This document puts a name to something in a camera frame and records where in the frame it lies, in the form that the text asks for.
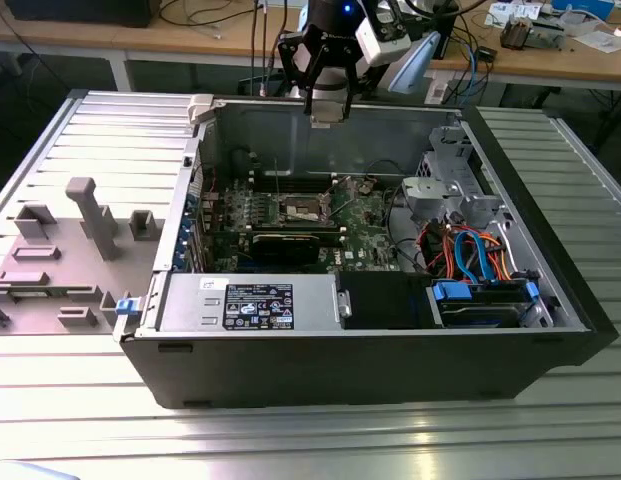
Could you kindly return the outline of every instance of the motherboard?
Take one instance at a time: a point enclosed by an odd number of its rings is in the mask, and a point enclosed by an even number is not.
[[[196,212],[199,231],[191,247],[200,267],[188,270],[399,270],[385,225],[391,191],[372,177],[234,180],[219,192],[202,195]]]

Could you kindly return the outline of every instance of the white paper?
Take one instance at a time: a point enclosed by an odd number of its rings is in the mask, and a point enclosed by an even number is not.
[[[526,4],[516,3],[493,3],[490,5],[489,13],[486,15],[485,24],[498,28],[504,28],[508,23],[510,15],[515,17],[527,17],[530,20],[539,18],[539,12],[543,4],[534,2]]]
[[[225,290],[230,283],[227,278],[219,277],[205,277],[199,282],[199,289],[201,290]]]
[[[609,35],[604,32],[590,32],[580,37],[575,37],[574,39],[577,42],[596,48],[604,53],[612,53],[621,50],[621,42],[619,42],[614,35]]]

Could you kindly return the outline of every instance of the metal slotted table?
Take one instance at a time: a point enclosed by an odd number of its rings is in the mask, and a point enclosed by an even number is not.
[[[188,101],[99,92],[66,101],[0,195],[0,257],[18,203],[45,198],[78,216],[63,195],[71,174],[108,186],[118,217],[151,204],[162,218],[192,135]],[[580,145],[561,121],[481,112],[621,334],[621,191],[566,142]],[[148,187],[154,198],[134,193]],[[621,337],[513,401],[172,411],[110,335],[3,336],[6,458],[83,480],[621,478]]]

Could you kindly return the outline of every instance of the power supply label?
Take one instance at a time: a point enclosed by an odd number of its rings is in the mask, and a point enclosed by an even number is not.
[[[293,330],[292,285],[228,285],[223,328]]]

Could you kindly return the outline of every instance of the white device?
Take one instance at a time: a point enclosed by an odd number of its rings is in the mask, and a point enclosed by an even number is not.
[[[390,16],[390,13],[382,12],[377,15],[379,20],[385,23],[382,16]],[[363,56],[371,67],[386,65],[399,60],[410,49],[411,45],[408,35],[400,40],[380,42],[375,36],[367,17],[364,18],[359,28],[357,28],[356,36]]]

